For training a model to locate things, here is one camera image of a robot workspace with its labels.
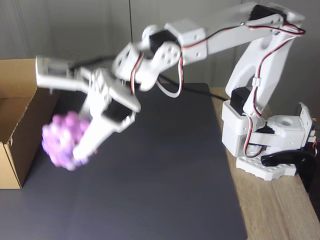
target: dark gray mat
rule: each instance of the dark gray mat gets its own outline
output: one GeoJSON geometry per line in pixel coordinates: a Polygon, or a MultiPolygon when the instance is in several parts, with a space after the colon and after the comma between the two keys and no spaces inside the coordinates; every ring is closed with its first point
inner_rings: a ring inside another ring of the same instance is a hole
{"type": "MultiPolygon", "coordinates": [[[[0,191],[0,239],[247,238],[211,98],[157,87],[138,97],[136,122],[88,165],[55,168],[39,149],[23,189],[0,191]]],[[[59,112],[83,99],[63,94],[59,112]]]]}

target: mounting hole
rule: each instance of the mounting hole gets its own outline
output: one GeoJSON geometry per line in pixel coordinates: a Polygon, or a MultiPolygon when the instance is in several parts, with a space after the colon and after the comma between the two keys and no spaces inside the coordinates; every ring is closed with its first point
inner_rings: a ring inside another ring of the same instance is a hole
{"type": "Polygon", "coordinates": [[[290,126],[290,125],[291,125],[291,123],[288,122],[288,121],[286,121],[286,120],[283,120],[283,121],[281,122],[281,124],[282,124],[283,126],[290,126]]]}

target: black cable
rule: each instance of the black cable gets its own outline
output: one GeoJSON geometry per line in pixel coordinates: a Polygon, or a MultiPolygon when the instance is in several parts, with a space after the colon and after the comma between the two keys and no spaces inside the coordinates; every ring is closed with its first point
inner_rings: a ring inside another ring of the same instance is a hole
{"type": "Polygon", "coordinates": [[[116,56],[106,55],[106,56],[98,56],[98,57],[95,57],[95,58],[89,59],[89,60],[78,61],[78,62],[73,63],[69,67],[69,70],[74,71],[75,69],[80,68],[80,67],[95,65],[95,64],[99,64],[104,61],[111,61],[111,60],[114,60],[115,58],[116,58],[116,56]]]}
{"type": "MultiPolygon", "coordinates": [[[[173,81],[172,79],[162,75],[162,74],[159,74],[159,78],[173,84],[173,85],[176,85],[178,86],[179,84],[176,83],[175,81],[173,81]]],[[[205,95],[205,96],[208,96],[208,97],[211,97],[211,98],[215,98],[215,99],[219,99],[221,101],[227,101],[226,98],[222,97],[222,96],[219,96],[219,95],[215,95],[215,94],[212,94],[210,92],[206,92],[206,91],[200,91],[200,90],[196,90],[196,89],[193,89],[193,88],[189,88],[189,87],[186,87],[184,86],[182,90],[185,90],[185,91],[188,91],[188,92],[191,92],[191,93],[194,93],[194,94],[200,94],[200,95],[205,95]]]]}
{"type": "MultiPolygon", "coordinates": [[[[104,62],[104,61],[111,61],[111,60],[114,60],[115,58],[116,57],[112,56],[112,55],[95,57],[93,59],[75,62],[74,64],[72,64],[69,67],[69,69],[70,69],[70,71],[74,71],[75,69],[80,68],[80,67],[86,67],[86,66],[90,66],[90,65],[95,65],[95,64],[98,64],[98,63],[101,63],[101,62],[104,62]]],[[[174,82],[173,80],[171,80],[170,78],[168,78],[168,77],[166,77],[166,76],[164,76],[162,74],[159,74],[159,77],[161,79],[173,84],[173,85],[178,86],[178,83],[174,82]]],[[[192,89],[192,88],[185,87],[185,86],[183,87],[182,90],[185,90],[185,91],[188,91],[188,92],[191,92],[191,93],[194,93],[194,94],[200,94],[200,95],[208,96],[208,97],[211,97],[211,98],[219,99],[221,101],[227,101],[227,99],[222,97],[222,96],[215,95],[215,94],[212,94],[212,93],[206,92],[206,91],[200,91],[200,90],[192,89]]]]}

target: gray wall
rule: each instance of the gray wall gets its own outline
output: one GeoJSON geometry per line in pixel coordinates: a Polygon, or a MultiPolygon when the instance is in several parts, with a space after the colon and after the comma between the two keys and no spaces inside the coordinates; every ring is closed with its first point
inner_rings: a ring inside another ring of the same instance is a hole
{"type": "MultiPolygon", "coordinates": [[[[85,59],[116,54],[131,37],[138,41],[145,26],[190,16],[194,20],[247,0],[1,0],[0,58],[46,55],[85,59]]],[[[275,114],[293,114],[299,101],[320,118],[320,1],[276,2],[306,17],[307,34],[296,39],[270,105],[275,114]]],[[[185,69],[186,82],[224,87],[245,47],[218,53],[185,69]]],[[[169,73],[176,75],[175,69],[169,73]]]]}

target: brown cardboard box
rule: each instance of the brown cardboard box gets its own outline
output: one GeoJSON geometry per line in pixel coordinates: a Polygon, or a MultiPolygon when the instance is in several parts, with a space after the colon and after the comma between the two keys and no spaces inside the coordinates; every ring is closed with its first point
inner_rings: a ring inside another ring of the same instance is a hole
{"type": "Polygon", "coordinates": [[[37,88],[34,59],[0,60],[0,189],[20,189],[58,95],[37,88]]]}

